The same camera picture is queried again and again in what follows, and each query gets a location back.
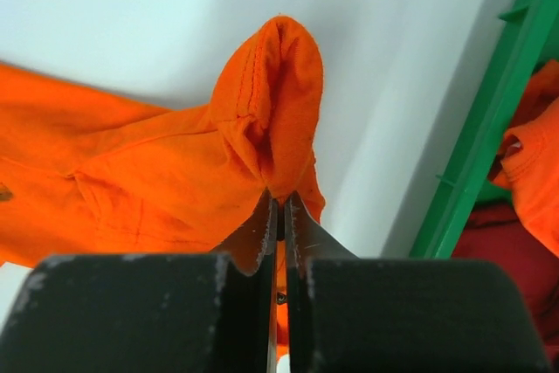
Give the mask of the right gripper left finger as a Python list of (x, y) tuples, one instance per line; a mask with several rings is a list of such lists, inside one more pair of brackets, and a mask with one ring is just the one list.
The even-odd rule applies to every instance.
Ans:
[(4, 372), (273, 372), (277, 203), (207, 253), (59, 255), (25, 279)]

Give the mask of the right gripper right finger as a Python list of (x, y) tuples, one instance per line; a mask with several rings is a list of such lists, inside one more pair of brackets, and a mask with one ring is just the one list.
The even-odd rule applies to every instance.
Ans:
[(360, 259), (284, 206), (293, 372), (547, 372), (512, 279), (468, 259)]

